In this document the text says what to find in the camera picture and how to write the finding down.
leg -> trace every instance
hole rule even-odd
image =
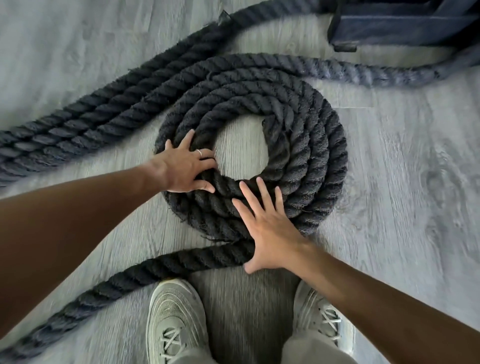
[[[300,282],[293,304],[293,336],[282,364],[355,364],[354,327],[321,295]]]
[[[146,344],[149,364],[216,364],[208,348],[204,306],[190,283],[166,280],[154,290]]]

white shoelace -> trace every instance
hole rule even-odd
[[[338,324],[342,322],[342,319],[336,313],[335,308],[331,304],[323,305],[320,307],[320,315],[322,315],[322,323],[330,325],[335,332],[334,336],[327,336],[333,341],[340,340],[340,335],[338,334]]]
[[[160,357],[165,358],[167,363],[168,361],[172,360],[175,356],[180,354],[182,351],[184,351],[187,346],[186,344],[182,344],[180,340],[181,330],[182,328],[173,328],[169,331],[164,331],[162,333],[162,336],[160,336],[160,342],[163,345],[163,353],[160,354]],[[175,353],[175,355],[167,354],[167,350],[171,345],[180,346],[179,350]]]

gray sneaker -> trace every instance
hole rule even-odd
[[[293,333],[316,330],[343,352],[352,355],[355,328],[323,296],[300,281],[293,301]]]
[[[189,282],[171,279],[155,288],[146,344],[150,364],[174,364],[185,355],[210,355],[204,306]]]

rope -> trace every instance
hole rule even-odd
[[[175,103],[162,124],[155,152],[178,145],[196,129],[192,150],[211,148],[218,130],[245,113],[265,116],[269,162],[261,176],[270,193],[279,185],[286,213],[303,233],[314,232],[333,209],[347,170],[338,115],[298,77],[365,86],[420,86],[479,63],[480,46],[433,65],[409,69],[271,55],[214,56],[241,30],[286,15],[322,13],[318,0],[271,0],[223,15],[174,47],[107,86],[51,115],[0,132],[0,186],[53,169],[122,140]],[[84,292],[46,323],[0,352],[0,364],[41,354],[97,311],[130,292],[169,277],[248,261],[254,244],[231,203],[238,181],[206,171],[215,194],[164,193],[181,219],[221,246],[184,250],[146,260]],[[246,181],[254,192],[253,179]]]

wood grain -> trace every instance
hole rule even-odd
[[[216,19],[257,0],[3,0],[0,2],[0,128],[49,113],[93,91]],[[360,47],[334,53],[329,16],[252,28],[225,52],[288,53],[411,66],[448,49]],[[366,89],[308,80],[339,113],[349,172],[317,239],[354,267],[480,329],[480,71],[421,89]],[[152,153],[160,115],[118,146],[53,173],[21,181],[9,196],[134,166]],[[223,173],[251,177],[267,163],[261,118],[219,135]],[[82,291],[115,272],[167,252],[210,244],[181,223],[161,196],[128,216],[2,341],[6,346]],[[291,333],[298,279],[286,271],[247,276],[241,268],[194,274],[210,345],[220,363],[278,363]],[[137,291],[89,320],[32,363],[146,363],[149,294]],[[360,364],[384,358],[357,334]]]

